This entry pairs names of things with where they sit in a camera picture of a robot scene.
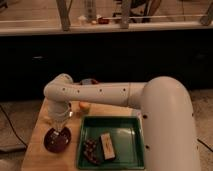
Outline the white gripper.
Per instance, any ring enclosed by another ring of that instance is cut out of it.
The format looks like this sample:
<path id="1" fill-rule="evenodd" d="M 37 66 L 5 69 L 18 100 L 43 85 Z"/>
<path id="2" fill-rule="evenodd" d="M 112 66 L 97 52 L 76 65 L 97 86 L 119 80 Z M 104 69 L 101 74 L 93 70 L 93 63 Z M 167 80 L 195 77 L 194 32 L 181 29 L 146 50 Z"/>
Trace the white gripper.
<path id="1" fill-rule="evenodd" d="M 48 114 L 52 120 L 52 126 L 56 131 L 61 131 L 70 117 L 70 106 L 66 102 L 49 102 Z"/>

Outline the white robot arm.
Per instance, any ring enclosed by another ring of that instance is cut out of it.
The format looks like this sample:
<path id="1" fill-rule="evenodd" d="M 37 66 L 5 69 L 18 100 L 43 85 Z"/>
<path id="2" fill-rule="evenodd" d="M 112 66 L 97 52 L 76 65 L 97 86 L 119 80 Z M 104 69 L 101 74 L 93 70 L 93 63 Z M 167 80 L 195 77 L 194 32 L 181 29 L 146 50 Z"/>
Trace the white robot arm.
<path id="1" fill-rule="evenodd" d="M 68 103 L 128 106 L 141 111 L 147 171 L 201 171 L 194 111 L 190 95 L 178 80 L 160 76 L 144 83 L 80 85 L 67 74 L 46 84 L 49 114 L 62 121 Z"/>

